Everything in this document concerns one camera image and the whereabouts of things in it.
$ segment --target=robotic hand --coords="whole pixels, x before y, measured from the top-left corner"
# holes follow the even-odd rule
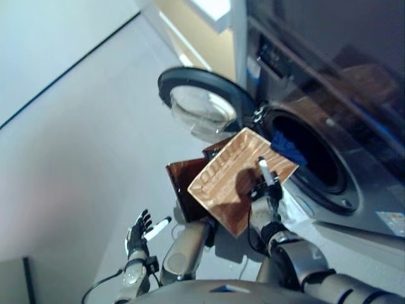
[[[258,159],[258,165],[263,182],[257,184],[250,192],[253,202],[249,220],[264,244],[268,244],[272,235],[287,230],[281,223],[281,216],[278,214],[283,190],[277,173],[269,170],[264,158]]]
[[[258,163],[264,182],[250,193],[253,202],[249,220],[270,258],[263,262],[257,281],[300,291],[327,303],[403,303],[404,299],[396,294],[336,274],[316,245],[284,227],[278,214],[283,197],[280,181],[264,159],[259,158]]]
[[[127,237],[125,238],[125,249],[127,251],[128,258],[136,250],[142,250],[147,256],[149,256],[149,250],[147,248],[147,239],[145,235],[150,232],[153,228],[152,220],[150,220],[151,215],[148,214],[147,209],[145,209],[139,216],[138,219],[131,228],[128,229]]]
[[[159,263],[156,256],[149,256],[147,242],[161,232],[170,221],[171,217],[166,217],[152,227],[151,215],[145,209],[135,224],[129,228],[125,238],[128,261],[124,268],[123,287],[115,304],[127,303],[149,291],[149,275],[152,274],[156,278],[155,272],[159,271]]]

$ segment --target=floor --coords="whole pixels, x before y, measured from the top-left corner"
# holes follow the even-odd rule
[[[9,138],[17,131],[22,139],[37,134],[16,144],[17,156],[29,152],[33,181],[41,173],[52,200],[65,202],[43,206],[58,216],[43,227],[49,233],[32,252],[39,303],[78,303],[92,282],[115,273],[126,261],[127,229],[143,209],[154,221],[173,215],[176,198],[165,166],[199,158],[206,146],[173,121],[158,97],[159,74],[179,64],[141,15],[10,126]],[[289,225],[320,246],[336,270],[398,293],[405,285],[400,271],[322,239],[305,217]],[[182,227],[174,220],[149,243],[160,262]],[[256,277],[261,257],[246,235],[234,239],[220,229],[216,246],[204,251],[198,278]],[[88,303],[111,303],[120,285],[120,279],[103,284]]]

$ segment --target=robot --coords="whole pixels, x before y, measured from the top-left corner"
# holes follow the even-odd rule
[[[128,260],[117,273],[123,272],[123,285],[114,303],[405,303],[396,294],[337,274],[317,246],[285,228],[278,214],[283,191],[277,173],[270,171],[262,158],[258,159],[258,165],[262,178],[250,192],[248,227],[262,240],[265,258],[255,282],[196,280],[204,245],[215,230],[211,218],[185,226],[166,254],[157,280],[155,272],[159,264],[155,256],[149,255],[147,241],[170,218],[151,227],[151,216],[145,210],[128,230],[125,239]],[[151,274],[159,288],[148,292]]]

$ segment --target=black cable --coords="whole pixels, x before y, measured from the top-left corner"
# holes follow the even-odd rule
[[[113,275],[111,275],[111,276],[109,276],[109,277],[106,277],[106,278],[104,278],[104,279],[98,281],[97,283],[95,283],[93,286],[91,286],[91,287],[89,288],[89,290],[87,290],[87,291],[85,292],[85,294],[83,295],[82,304],[85,304],[86,297],[89,295],[89,293],[91,293],[91,292],[93,291],[93,289],[97,288],[100,284],[102,284],[102,283],[104,283],[104,282],[107,282],[108,280],[111,280],[111,279],[113,279],[113,278],[115,278],[115,277],[118,277],[123,271],[124,271],[124,270],[123,270],[122,268],[120,268],[120,269],[118,269],[118,271],[116,272],[116,274],[113,274]]]
[[[158,283],[158,286],[159,286],[159,287],[162,287],[163,285],[162,285],[162,283],[160,283],[158,277],[156,277],[156,274],[152,274],[152,275],[153,275],[154,278],[156,279],[156,282]]]
[[[257,253],[261,255],[268,256],[266,253],[258,250],[256,247],[253,246],[251,241],[251,213],[252,213],[252,206],[249,206],[249,215],[247,216],[247,241],[249,242],[249,246]]]

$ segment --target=glossy tray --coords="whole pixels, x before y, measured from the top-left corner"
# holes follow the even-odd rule
[[[259,156],[277,172],[281,182],[288,179],[298,167],[274,152],[269,141],[244,128],[188,187],[188,192],[236,238],[247,227],[251,202],[247,194],[261,176],[257,166]]]

